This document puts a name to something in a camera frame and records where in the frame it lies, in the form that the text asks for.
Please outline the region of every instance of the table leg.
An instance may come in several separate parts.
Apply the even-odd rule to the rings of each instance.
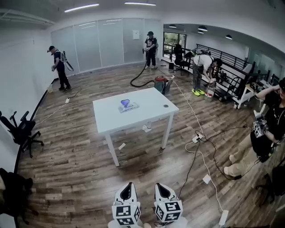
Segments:
[[[171,114],[167,119],[168,119],[168,124],[167,124],[167,127],[165,128],[165,131],[163,134],[163,139],[162,139],[162,144],[161,144],[162,149],[165,149],[166,144],[167,144],[167,139],[169,136],[171,125],[172,125],[173,114]]]
[[[240,106],[241,106],[241,104],[242,104],[242,102],[243,102],[243,100],[244,100],[244,96],[245,96],[246,90],[247,90],[247,88],[245,87],[244,93],[242,94],[241,99],[240,99],[240,103],[239,103],[239,105],[238,105],[238,107],[237,107],[238,109],[240,109]]]
[[[114,162],[115,162],[115,165],[116,165],[116,166],[120,166],[119,161],[118,161],[118,158],[117,158],[117,156],[116,156],[116,152],[115,152],[113,143],[112,143],[112,140],[111,140],[110,134],[106,134],[106,135],[105,135],[105,138],[106,138],[106,140],[107,140],[108,147],[109,147],[110,153],[112,154],[112,157],[113,157],[113,160],[114,160]]]

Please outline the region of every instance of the man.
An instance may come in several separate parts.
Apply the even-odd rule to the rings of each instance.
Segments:
[[[153,36],[153,32],[148,32],[148,38],[145,41],[146,47],[145,50],[147,52],[147,65],[145,69],[149,69],[152,61],[152,68],[151,69],[157,69],[156,63],[155,63],[155,53],[156,53],[156,44],[157,39]]]
[[[196,96],[205,94],[205,92],[201,90],[202,74],[209,80],[209,83],[212,83],[212,68],[221,67],[222,64],[223,62],[221,59],[213,59],[207,54],[196,55],[193,58],[193,94]]]
[[[61,52],[54,46],[50,46],[48,52],[51,52],[51,54],[54,57],[53,70],[57,69],[58,72],[58,77],[61,84],[59,90],[61,91],[69,90],[71,87],[65,75],[64,63],[61,61]]]
[[[265,89],[257,96],[269,106],[265,115],[269,129],[259,138],[253,131],[239,144],[238,152],[229,157],[232,165],[224,168],[227,175],[244,175],[258,160],[266,161],[272,145],[282,140],[285,134],[285,78],[279,85]]]

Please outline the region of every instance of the frosted glass panel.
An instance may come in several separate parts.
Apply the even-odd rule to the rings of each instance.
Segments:
[[[154,37],[156,37],[157,42],[159,44],[159,56],[162,56],[162,29],[163,25],[161,24],[161,21],[159,20],[152,20],[152,19],[145,19],[145,36],[147,36],[147,33],[149,31],[153,31]]]
[[[143,43],[146,38],[143,19],[123,19],[125,63],[143,61]]]
[[[123,64],[122,20],[100,20],[98,24],[102,66]]]
[[[78,62],[75,52],[73,27],[63,28],[51,33],[52,45],[59,50],[64,50],[68,62],[72,65],[74,72],[65,68],[66,75],[72,75],[79,72]]]
[[[97,22],[75,25],[74,34],[80,71],[100,68]]]

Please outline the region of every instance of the beige pants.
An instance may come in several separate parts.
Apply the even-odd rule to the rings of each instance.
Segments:
[[[233,155],[232,165],[228,168],[231,176],[244,175],[258,160],[251,144],[250,134],[239,144],[238,151]]]

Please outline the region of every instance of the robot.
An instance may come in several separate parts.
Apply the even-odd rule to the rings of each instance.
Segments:
[[[155,185],[155,214],[159,220],[159,227],[186,228],[188,221],[182,217],[182,201],[175,192],[166,185]]]
[[[124,185],[115,194],[115,202],[112,206],[114,220],[109,222],[108,228],[151,228],[149,224],[143,224],[140,202],[132,182]]]

